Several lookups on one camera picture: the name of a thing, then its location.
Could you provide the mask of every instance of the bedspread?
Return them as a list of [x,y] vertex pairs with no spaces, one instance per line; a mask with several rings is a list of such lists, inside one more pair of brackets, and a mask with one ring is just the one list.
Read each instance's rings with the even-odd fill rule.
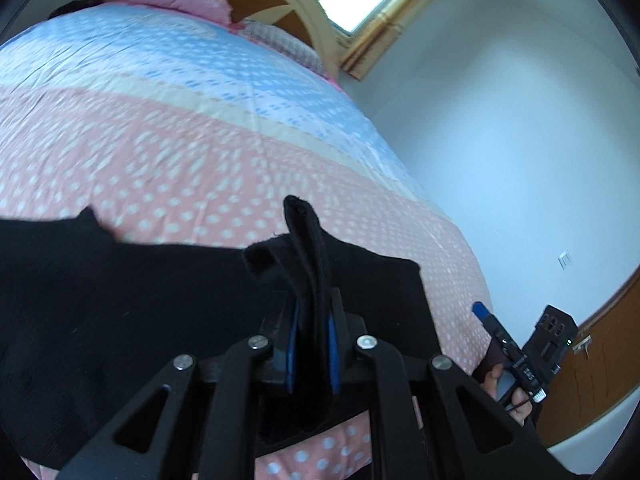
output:
[[[244,248],[284,232],[282,199],[297,195],[335,237],[416,261],[443,352],[468,373],[484,357],[470,307],[490,299],[459,229],[309,70],[204,20],[121,4],[39,24],[0,62],[0,216],[92,204],[124,240]],[[303,456],[346,475],[367,459],[366,427],[362,415],[296,460],[262,458],[257,478],[297,478]],[[321,467],[340,443],[343,462]]]

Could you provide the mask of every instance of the yellow curtain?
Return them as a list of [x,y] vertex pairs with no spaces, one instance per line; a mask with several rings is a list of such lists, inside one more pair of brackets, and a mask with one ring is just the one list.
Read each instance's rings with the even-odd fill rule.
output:
[[341,59],[341,68],[361,81],[431,0],[391,0],[357,33]]

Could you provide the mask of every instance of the hand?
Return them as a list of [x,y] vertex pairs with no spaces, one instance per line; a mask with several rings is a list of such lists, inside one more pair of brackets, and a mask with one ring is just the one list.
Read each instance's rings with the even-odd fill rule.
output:
[[[498,379],[500,379],[503,371],[503,365],[495,365],[484,378],[484,383],[482,383],[482,388],[494,399],[498,396]],[[527,394],[524,392],[524,390],[522,388],[516,388],[513,395],[511,396],[511,403],[516,406],[526,399]],[[529,401],[510,412],[510,414],[515,420],[518,421],[521,426],[523,426],[524,419],[531,414],[532,410],[533,405]]]

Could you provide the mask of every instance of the black cloth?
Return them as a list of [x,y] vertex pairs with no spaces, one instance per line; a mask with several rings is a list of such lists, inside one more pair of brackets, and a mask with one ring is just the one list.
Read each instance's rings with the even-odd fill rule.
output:
[[[0,221],[0,426],[17,451],[62,468],[175,355],[219,355],[257,333],[287,287],[318,306],[320,287],[338,286],[368,332],[407,355],[439,351],[417,264],[331,237],[300,200],[285,208],[294,234],[250,248],[246,261],[239,250],[118,242],[90,209]],[[317,348],[314,324],[303,316],[300,326]],[[363,407],[329,406],[314,432]],[[258,452],[308,436],[299,430]]]
[[49,19],[63,16],[64,14],[71,14],[77,10],[89,9],[90,7],[97,7],[104,3],[104,0],[73,0],[62,7],[58,7],[50,15]]
[[3,478],[10,480],[36,480],[35,475],[24,464],[2,428],[0,428],[0,464],[2,464]]

